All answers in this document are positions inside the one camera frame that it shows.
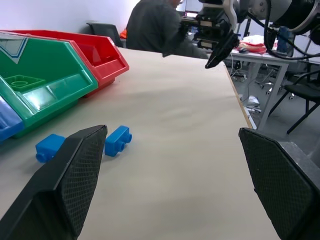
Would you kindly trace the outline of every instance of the beige table surface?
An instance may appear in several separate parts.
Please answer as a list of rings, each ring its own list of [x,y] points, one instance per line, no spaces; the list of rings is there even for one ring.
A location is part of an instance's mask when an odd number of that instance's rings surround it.
[[[36,143],[126,125],[133,140],[103,157],[79,240],[278,240],[253,191],[238,138],[248,125],[223,63],[121,52],[130,71],[111,87],[0,146],[0,217],[41,166]]]

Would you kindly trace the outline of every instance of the white wall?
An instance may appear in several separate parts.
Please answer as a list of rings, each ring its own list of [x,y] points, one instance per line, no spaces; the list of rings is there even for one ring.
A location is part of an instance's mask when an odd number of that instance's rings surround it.
[[[193,11],[193,12],[199,12],[202,9],[202,2],[199,2],[199,0],[185,0],[185,10],[186,11]]]
[[[186,11],[186,4],[187,4],[187,0],[184,0],[183,3],[181,3],[176,10],[179,12],[185,12]]]
[[[5,0],[0,29],[48,29],[79,32],[88,21],[126,26],[139,0]]]

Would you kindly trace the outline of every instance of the red storage bin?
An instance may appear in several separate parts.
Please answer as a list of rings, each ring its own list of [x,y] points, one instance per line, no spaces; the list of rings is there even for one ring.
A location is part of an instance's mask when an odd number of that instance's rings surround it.
[[[70,42],[98,82],[98,89],[90,92],[86,97],[112,84],[115,81],[115,77],[129,70],[128,63],[114,42],[106,36],[50,30],[5,31]]]

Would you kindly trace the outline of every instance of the man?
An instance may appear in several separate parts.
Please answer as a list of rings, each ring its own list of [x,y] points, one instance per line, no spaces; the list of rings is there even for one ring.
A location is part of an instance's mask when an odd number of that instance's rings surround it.
[[[162,53],[177,34],[180,17],[176,11],[181,0],[141,0],[133,9],[127,25],[128,49]],[[186,38],[174,55],[208,59],[206,53]]]

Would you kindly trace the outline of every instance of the desk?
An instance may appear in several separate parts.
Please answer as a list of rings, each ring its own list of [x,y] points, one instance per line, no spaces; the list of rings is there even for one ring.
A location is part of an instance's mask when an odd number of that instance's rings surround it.
[[[103,157],[79,240],[278,240],[254,193],[238,138],[247,121],[224,64],[120,51],[130,70],[110,87],[0,147],[0,217],[41,166],[37,142],[127,125],[132,142]]]
[[[275,82],[274,82],[274,86],[272,87],[271,94],[269,95],[268,100],[266,102],[266,105],[261,113],[262,114],[261,121],[259,122],[258,127],[257,127],[258,130],[263,130],[263,128],[266,125],[270,110],[276,101],[279,88],[281,87],[281,83],[285,77],[289,63],[294,63],[297,61],[296,60],[280,59],[277,57],[273,57],[267,53],[263,54],[263,55],[257,54],[257,53],[239,53],[235,49],[232,50],[231,53],[232,53],[232,57],[233,57],[234,61],[253,63],[253,64],[250,64],[250,66],[249,66],[249,75],[248,75],[246,84],[250,84],[252,82],[252,80],[257,78],[261,64],[269,64],[269,65],[274,65],[274,66],[280,67],[279,71],[277,73]],[[248,97],[249,97],[249,93],[246,90],[242,96],[242,99],[247,99]]]

